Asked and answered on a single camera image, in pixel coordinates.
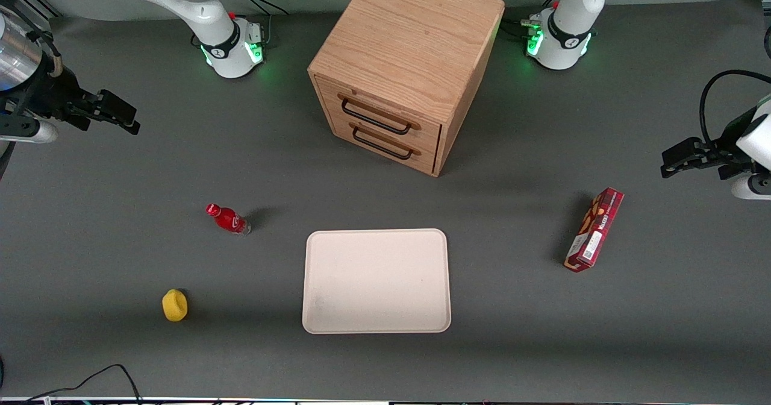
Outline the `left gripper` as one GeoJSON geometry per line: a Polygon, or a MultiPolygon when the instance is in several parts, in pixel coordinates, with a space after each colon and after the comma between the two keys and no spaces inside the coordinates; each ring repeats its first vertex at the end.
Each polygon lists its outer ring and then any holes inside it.
{"type": "Polygon", "coordinates": [[[702,171],[711,167],[717,168],[720,180],[729,180],[751,172],[749,156],[737,147],[730,145],[722,147],[715,141],[715,148],[711,148],[697,138],[689,138],[688,140],[692,141],[692,146],[691,155],[686,161],[685,144],[683,143],[678,143],[663,151],[663,165],[661,165],[661,177],[663,179],[669,179],[682,171],[691,171],[692,169],[702,171]]]}

